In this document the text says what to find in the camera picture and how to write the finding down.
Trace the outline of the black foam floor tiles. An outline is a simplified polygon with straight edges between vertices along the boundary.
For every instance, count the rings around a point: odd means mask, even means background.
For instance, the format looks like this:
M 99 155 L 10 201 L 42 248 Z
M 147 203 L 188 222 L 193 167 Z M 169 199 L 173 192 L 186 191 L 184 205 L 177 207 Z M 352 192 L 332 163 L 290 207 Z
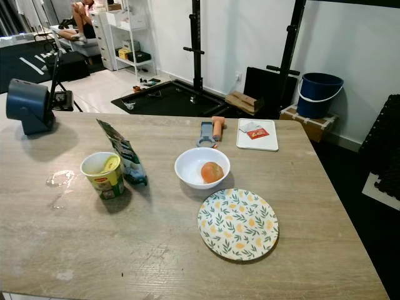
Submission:
M 368 171 L 356 152 L 313 142 L 369 259 L 391 300 L 400 300 L 400 211 L 363 194 Z

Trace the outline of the long flat cardboard box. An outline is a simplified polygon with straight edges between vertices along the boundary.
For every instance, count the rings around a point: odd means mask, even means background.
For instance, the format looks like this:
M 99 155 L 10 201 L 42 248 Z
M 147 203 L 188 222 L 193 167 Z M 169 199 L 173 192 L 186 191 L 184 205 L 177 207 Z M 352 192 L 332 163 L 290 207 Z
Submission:
M 260 111 L 263 106 L 265 106 L 264 100 L 260 100 L 257 98 L 249 97 L 243 92 L 233 91 L 230 94 L 226 95 L 225 101 L 234 106 L 235 108 L 240 109 L 240 111 L 254 116 Z

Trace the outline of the yellow instant noodle cup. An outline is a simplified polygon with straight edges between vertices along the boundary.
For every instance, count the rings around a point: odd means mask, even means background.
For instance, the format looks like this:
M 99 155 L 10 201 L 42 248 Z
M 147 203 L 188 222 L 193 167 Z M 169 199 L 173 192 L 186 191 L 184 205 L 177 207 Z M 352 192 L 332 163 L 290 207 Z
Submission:
M 80 169 L 102 199 L 125 191 L 122 158 L 115 152 L 95 152 L 84 158 Z

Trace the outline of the black steel rack post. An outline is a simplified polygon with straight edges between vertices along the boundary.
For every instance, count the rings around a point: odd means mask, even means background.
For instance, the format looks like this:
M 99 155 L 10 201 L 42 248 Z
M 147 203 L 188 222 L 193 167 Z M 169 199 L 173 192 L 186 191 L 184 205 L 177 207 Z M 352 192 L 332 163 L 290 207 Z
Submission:
M 282 55 L 282 63 L 280 66 L 266 66 L 268 71 L 278 72 L 278 86 L 280 87 L 278 92 L 275 92 L 275 104 L 278 112 L 287 108 L 291 105 L 291 97 L 289 100 L 285 100 L 285 93 L 288 91 L 288 78 L 289 75 L 300 76 L 300 72 L 291 69 L 291 64 L 294 57 L 294 50 L 296 48 L 298 40 L 298 31 L 302 25 L 303 14 L 305 11 L 306 3 L 308 0 L 295 0 L 294 8 L 292 9 L 292 17 L 289 26 L 286 28 L 287 37 Z
M 202 33 L 201 33 L 201 1 L 191 0 L 192 11 L 189 15 L 189 29 L 191 30 L 191 46 L 184 47 L 184 51 L 192 52 L 192 63 L 194 63 L 194 78 L 192 79 L 192 90 L 197 95 L 202 95 L 203 77 L 202 77 Z

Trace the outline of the dark grey tabletop device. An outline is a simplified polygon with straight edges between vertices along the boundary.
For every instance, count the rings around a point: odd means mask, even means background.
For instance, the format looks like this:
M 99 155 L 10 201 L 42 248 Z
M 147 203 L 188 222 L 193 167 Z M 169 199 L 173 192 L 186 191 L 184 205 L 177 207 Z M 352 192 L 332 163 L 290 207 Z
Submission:
M 6 117 L 20 121 L 25 135 L 51 131 L 54 115 L 49 107 L 49 89 L 13 78 L 7 92 Z

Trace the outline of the white cutting board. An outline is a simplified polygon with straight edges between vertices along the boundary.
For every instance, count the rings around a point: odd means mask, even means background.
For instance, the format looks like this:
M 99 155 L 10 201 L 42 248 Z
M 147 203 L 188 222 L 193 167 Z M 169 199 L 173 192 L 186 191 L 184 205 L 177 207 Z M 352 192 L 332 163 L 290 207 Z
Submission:
M 252 140 L 245 132 L 238 129 L 238 123 L 240 121 L 256 123 L 260 128 L 265 128 L 269 132 L 269 136 Z M 255 151 L 278 151 L 278 137 L 273 120 L 240 118 L 240 120 L 237 121 L 236 132 L 236 146 L 238 148 L 254 149 Z

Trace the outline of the black gym floor mat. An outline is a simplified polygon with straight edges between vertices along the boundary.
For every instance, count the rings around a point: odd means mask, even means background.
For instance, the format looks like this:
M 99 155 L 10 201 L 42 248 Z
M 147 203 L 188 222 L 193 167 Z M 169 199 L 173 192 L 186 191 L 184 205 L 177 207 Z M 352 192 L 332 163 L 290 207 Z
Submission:
M 223 116 L 229 105 L 208 91 L 180 81 L 161 82 L 111 102 L 128 114 L 154 116 Z

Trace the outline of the white shelving unit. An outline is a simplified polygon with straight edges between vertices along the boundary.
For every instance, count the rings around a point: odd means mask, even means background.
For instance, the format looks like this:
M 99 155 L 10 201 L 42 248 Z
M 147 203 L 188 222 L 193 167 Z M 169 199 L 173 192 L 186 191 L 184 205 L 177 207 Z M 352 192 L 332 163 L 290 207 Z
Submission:
M 153 27 L 151 26 L 151 2 L 149 0 L 109 0 L 106 11 L 109 26 L 109 42 L 117 69 L 132 69 L 139 78 L 150 78 L 158 73 Z M 129 62 L 117 57 L 117 49 L 132 51 Z

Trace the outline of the black rug with white markings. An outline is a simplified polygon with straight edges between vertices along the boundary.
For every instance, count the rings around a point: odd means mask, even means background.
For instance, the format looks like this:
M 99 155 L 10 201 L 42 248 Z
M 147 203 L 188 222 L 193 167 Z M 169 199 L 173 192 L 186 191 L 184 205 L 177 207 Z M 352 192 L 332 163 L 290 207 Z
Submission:
M 1 47 L 0 92 L 8 92 L 14 78 L 32 83 L 49 82 L 57 54 L 66 57 L 66 52 L 56 48 L 51 40 Z

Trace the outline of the blue bucket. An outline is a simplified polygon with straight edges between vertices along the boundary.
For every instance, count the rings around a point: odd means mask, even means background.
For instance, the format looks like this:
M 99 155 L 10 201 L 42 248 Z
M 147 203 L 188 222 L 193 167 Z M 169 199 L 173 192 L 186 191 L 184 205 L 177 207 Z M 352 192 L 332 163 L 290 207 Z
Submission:
M 325 72 L 306 72 L 298 89 L 297 113 L 304 118 L 325 117 L 343 85 L 340 77 Z

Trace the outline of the red packet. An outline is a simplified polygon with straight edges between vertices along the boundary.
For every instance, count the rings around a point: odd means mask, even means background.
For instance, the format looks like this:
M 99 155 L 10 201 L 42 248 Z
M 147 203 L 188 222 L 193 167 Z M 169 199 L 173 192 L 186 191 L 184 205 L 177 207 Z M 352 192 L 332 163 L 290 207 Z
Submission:
M 254 129 L 248 129 L 248 131 L 246 131 L 246 135 L 252 140 L 255 140 L 257 138 L 269 136 L 269 132 L 263 127 L 257 127 Z

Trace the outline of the black textured foam mat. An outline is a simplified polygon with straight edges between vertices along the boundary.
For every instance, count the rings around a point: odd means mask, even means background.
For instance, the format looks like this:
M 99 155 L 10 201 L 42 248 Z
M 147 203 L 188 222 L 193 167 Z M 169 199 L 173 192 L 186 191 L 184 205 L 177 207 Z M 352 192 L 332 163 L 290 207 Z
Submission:
M 388 97 L 358 152 L 375 188 L 400 200 L 400 94 Z

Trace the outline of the grey sofa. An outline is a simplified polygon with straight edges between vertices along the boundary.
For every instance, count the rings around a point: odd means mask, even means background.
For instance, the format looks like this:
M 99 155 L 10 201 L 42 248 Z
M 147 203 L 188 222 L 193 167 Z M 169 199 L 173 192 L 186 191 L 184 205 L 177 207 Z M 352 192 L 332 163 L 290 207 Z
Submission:
M 64 51 L 67 52 L 77 52 L 82 54 L 85 57 L 94 57 L 101 54 L 100 46 L 98 46 L 98 39 L 97 38 L 88 38 L 83 41 L 70 41 L 67 40 L 65 37 L 61 37 L 58 33 L 60 29 L 58 25 L 50 26 L 49 29 L 51 30 L 52 34 L 56 38 L 58 45 Z

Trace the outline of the white drawer cabinet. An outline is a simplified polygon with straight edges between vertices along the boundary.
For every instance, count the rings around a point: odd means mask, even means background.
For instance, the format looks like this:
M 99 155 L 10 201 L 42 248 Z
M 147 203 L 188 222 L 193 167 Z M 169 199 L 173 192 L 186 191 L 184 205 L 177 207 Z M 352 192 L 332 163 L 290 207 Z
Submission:
M 116 60 L 112 54 L 111 42 L 109 42 L 111 32 L 109 32 L 110 27 L 108 26 L 106 12 L 92 12 L 91 18 L 92 25 L 97 34 L 96 40 L 102 57 L 103 66 L 109 71 L 117 71 Z

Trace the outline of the brown cardboard box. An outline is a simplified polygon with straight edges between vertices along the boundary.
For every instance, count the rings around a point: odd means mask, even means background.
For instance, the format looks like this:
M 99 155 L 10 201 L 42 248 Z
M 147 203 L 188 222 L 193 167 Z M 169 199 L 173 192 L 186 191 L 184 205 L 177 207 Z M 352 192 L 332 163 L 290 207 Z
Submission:
M 299 114 L 298 107 L 292 105 L 282 109 L 279 118 L 280 120 L 294 120 L 301 123 L 309 140 L 319 143 L 334 128 L 338 120 L 338 115 L 329 112 L 329 114 L 322 118 L 303 117 Z

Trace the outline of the grey metal tool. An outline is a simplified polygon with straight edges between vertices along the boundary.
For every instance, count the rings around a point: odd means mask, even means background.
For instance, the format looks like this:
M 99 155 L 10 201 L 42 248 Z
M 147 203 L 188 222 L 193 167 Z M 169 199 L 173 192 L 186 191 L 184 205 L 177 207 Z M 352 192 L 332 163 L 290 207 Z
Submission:
M 202 122 L 201 137 L 197 141 L 197 148 L 217 148 L 218 142 L 213 138 L 213 132 L 212 122 Z

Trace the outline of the green snack pouch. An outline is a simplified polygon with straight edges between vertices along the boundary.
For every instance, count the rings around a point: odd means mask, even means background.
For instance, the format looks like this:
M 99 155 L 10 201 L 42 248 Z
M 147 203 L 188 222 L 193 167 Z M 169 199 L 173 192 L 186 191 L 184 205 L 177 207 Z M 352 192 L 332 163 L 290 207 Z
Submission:
M 148 175 L 136 152 L 132 149 L 131 143 L 116 131 L 111 124 L 100 119 L 96 120 L 109 138 L 109 142 L 115 152 L 121 157 L 121 164 L 124 169 L 124 178 L 131 185 L 148 185 Z

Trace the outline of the seated person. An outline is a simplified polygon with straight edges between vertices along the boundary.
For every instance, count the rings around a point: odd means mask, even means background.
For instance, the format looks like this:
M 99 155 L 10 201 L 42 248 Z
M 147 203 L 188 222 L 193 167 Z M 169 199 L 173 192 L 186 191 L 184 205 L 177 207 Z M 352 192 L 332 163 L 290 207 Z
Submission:
M 72 20 L 76 23 L 75 29 L 60 29 L 58 35 L 71 42 L 86 42 L 89 38 L 96 38 L 97 34 L 89 12 L 93 11 L 95 0 L 80 0 L 72 6 Z

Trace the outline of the floral patterned plate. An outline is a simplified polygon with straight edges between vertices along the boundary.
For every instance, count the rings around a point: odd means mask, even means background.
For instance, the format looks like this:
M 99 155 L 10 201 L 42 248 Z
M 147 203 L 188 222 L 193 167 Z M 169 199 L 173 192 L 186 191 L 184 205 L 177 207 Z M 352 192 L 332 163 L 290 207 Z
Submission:
M 197 212 L 203 243 L 215 254 L 234 261 L 257 260 L 275 248 L 279 237 L 275 210 L 247 189 L 220 189 Z

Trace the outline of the orange cylindrical stick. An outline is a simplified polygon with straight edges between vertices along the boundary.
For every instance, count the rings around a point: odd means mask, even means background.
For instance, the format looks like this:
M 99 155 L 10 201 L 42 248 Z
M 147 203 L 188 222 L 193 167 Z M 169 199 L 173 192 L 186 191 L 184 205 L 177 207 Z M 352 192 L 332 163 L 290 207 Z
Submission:
M 223 129 L 225 129 L 225 122 L 225 117 L 212 117 L 212 139 L 215 140 L 215 142 L 220 142 L 220 140 L 222 140 Z

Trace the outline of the plain white bowl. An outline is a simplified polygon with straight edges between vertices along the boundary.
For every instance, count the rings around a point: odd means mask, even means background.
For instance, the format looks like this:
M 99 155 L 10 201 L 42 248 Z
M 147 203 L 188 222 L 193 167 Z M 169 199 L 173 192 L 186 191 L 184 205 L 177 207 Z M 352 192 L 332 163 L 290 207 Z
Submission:
M 202 177 L 202 168 L 206 163 L 216 163 L 222 169 L 222 177 L 206 182 Z M 180 180 L 190 188 L 211 189 L 225 179 L 231 171 L 231 160 L 218 149 L 197 147 L 183 152 L 175 161 L 174 170 Z

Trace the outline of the orange round fruit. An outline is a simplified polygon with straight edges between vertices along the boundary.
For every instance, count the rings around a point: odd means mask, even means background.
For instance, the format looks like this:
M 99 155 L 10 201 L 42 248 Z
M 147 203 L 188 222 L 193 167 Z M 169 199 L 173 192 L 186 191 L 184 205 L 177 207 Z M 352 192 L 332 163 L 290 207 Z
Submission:
M 216 162 L 206 162 L 201 168 L 201 176 L 204 183 L 211 184 L 223 179 L 225 171 Z

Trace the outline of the black flat panel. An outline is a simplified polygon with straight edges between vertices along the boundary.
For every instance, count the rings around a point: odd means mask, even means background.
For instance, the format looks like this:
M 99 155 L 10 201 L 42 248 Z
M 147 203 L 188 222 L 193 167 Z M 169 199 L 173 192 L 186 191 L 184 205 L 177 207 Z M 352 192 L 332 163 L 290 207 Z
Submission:
M 279 85 L 282 77 L 277 72 L 249 67 L 245 78 L 244 94 L 263 103 L 256 113 L 257 118 L 279 118 L 280 112 L 291 105 L 298 85 L 297 77 L 289 75 L 282 97 L 277 97 L 282 91 Z

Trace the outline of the clear plastic wrap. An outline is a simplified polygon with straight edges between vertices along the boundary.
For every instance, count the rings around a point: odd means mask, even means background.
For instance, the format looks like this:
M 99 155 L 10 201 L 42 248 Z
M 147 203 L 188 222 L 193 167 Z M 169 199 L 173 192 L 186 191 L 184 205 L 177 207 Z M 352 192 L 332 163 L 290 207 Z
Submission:
M 46 180 L 46 185 L 51 188 L 66 188 L 71 185 L 72 180 L 75 178 L 75 173 L 70 169 L 62 169 L 62 171 L 55 171 Z

